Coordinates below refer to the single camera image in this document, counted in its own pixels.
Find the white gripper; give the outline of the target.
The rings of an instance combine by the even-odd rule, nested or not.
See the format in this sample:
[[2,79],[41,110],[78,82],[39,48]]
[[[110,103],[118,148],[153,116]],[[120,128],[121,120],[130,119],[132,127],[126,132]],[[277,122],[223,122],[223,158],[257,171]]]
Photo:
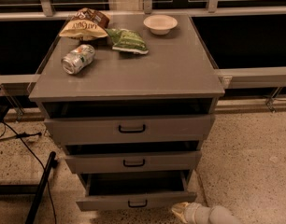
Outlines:
[[200,203],[176,203],[171,211],[184,224],[210,224],[210,208]]

